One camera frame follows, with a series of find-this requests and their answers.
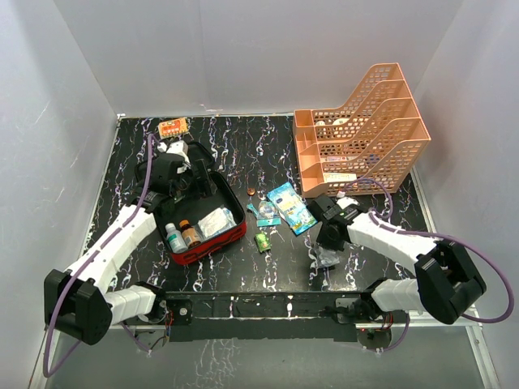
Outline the white blue gauze packet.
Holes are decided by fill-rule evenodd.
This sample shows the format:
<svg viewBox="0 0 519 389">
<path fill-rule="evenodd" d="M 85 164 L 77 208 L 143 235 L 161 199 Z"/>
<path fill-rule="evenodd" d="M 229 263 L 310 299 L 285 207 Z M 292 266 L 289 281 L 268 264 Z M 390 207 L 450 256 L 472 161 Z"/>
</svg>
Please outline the white blue gauze packet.
<svg viewBox="0 0 519 389">
<path fill-rule="evenodd" d="M 234 216 L 226 207 L 219 207 L 198 222 L 198 228 L 205 240 L 209 240 L 236 226 Z"/>
</svg>

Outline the red black medicine case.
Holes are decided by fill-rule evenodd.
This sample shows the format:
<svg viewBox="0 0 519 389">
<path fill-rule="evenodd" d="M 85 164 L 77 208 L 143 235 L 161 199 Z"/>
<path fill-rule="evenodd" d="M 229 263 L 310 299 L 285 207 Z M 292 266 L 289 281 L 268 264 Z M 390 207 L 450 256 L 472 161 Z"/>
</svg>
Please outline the red black medicine case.
<svg viewBox="0 0 519 389">
<path fill-rule="evenodd" d="M 157 230 L 165 243 L 165 248 L 179 265 L 187 265 L 200 260 L 231 242 L 237 241 L 247 231 L 246 215 L 242 204 L 238 201 L 237 196 L 224 176 L 213 169 L 215 160 L 211 153 L 204 145 L 196 141 L 187 144 L 187 155 L 191 162 L 191 169 L 187 176 L 190 185 L 185 197 L 177 203 L 168 195 L 152 191 L 152 160 L 157 155 L 151 155 L 150 161 L 144 160 L 135 167 L 137 185 L 139 187 L 148 187 L 142 206 L 146 212 L 153 214 Z M 198 159 L 203 159 L 207 166 L 212 188 L 211 197 L 203 198 L 199 195 L 194 178 L 194 163 Z M 197 224 L 207 214 L 219 207 L 226 207 L 231 210 L 236 226 L 209 240 L 205 240 Z M 166 239 L 165 226 L 168 223 L 174 223 L 180 231 L 179 222 L 181 220 L 188 220 L 191 223 L 202 238 L 202 242 L 190 249 L 187 247 L 187 251 L 181 254 L 174 254 Z"/>
</svg>

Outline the brown medicine bottle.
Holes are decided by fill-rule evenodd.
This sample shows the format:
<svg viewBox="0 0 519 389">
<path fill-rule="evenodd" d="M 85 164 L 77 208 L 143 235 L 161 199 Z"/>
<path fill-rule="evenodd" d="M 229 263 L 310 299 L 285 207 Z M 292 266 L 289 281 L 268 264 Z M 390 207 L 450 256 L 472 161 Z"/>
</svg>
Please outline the brown medicine bottle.
<svg viewBox="0 0 519 389">
<path fill-rule="evenodd" d="M 182 239 L 189 249 L 199 245 L 202 242 L 202 238 L 200 237 L 199 233 L 188 220 L 181 220 L 179 222 L 179 229 L 182 235 Z"/>
</svg>

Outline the white green pill bottle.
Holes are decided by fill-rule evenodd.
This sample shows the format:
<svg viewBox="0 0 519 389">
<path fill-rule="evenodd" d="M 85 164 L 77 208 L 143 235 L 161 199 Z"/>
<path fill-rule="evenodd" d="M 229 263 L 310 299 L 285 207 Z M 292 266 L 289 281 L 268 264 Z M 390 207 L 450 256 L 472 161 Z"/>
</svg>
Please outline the white green pill bottle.
<svg viewBox="0 0 519 389">
<path fill-rule="evenodd" d="M 166 239 L 170 249 L 174 254 L 181 254 L 187 251 L 187 244 L 184 242 L 181 232 L 174 223 L 165 226 Z"/>
</svg>

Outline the green wind oil box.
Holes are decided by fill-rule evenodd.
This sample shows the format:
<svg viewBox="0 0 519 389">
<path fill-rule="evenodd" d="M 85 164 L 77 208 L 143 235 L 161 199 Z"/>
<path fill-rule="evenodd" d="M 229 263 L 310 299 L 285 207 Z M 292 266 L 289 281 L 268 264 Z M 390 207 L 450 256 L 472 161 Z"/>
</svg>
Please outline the green wind oil box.
<svg viewBox="0 0 519 389">
<path fill-rule="evenodd" d="M 272 248 L 270 240 L 265 233 L 257 233 L 255 235 L 255 243 L 260 253 L 271 250 Z"/>
</svg>

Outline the teal round tape packet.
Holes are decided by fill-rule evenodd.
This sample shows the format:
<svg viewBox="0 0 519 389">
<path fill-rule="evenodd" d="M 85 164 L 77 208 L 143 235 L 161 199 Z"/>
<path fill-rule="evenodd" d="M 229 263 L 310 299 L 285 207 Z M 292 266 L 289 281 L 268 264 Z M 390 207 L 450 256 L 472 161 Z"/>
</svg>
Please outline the teal round tape packet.
<svg viewBox="0 0 519 389">
<path fill-rule="evenodd" d="M 255 217 L 257 227 L 271 227 L 281 224 L 278 210 L 269 201 L 260 201 L 257 207 L 250 203 L 247 205 L 247 210 Z"/>
</svg>

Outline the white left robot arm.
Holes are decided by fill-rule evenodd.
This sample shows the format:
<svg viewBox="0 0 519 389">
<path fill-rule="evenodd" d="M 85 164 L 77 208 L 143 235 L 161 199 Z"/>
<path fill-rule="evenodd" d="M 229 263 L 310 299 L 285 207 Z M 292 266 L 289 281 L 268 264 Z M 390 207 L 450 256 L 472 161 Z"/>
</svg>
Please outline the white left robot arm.
<svg viewBox="0 0 519 389">
<path fill-rule="evenodd" d="M 135 168 L 136 187 L 114 222 L 66 270 L 44 280 L 44 318 L 50 332 L 60 331 L 85 344 L 98 343 L 109 327 L 142 316 L 159 323 L 167 314 L 160 288 L 140 283 L 111 292 L 109 284 L 131 253 L 158 230 L 158 220 L 199 193 L 214 159 L 196 141 L 170 144 L 150 152 Z"/>
</svg>

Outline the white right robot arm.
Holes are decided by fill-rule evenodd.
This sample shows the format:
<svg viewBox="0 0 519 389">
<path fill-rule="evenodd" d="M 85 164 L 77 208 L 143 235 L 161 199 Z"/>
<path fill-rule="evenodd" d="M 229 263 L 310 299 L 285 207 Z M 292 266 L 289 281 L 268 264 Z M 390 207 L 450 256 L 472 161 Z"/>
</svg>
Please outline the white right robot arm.
<svg viewBox="0 0 519 389">
<path fill-rule="evenodd" d="M 451 239 L 422 237 L 384 221 L 366 208 L 322 194 L 307 206 L 321 224 L 317 242 L 342 251 L 355 244 L 375 251 L 413 274 L 405 280 L 378 280 L 361 293 L 354 307 L 378 322 L 389 312 L 427 312 L 443 324 L 455 323 L 486 291 L 487 286 L 467 250 Z"/>
</svg>

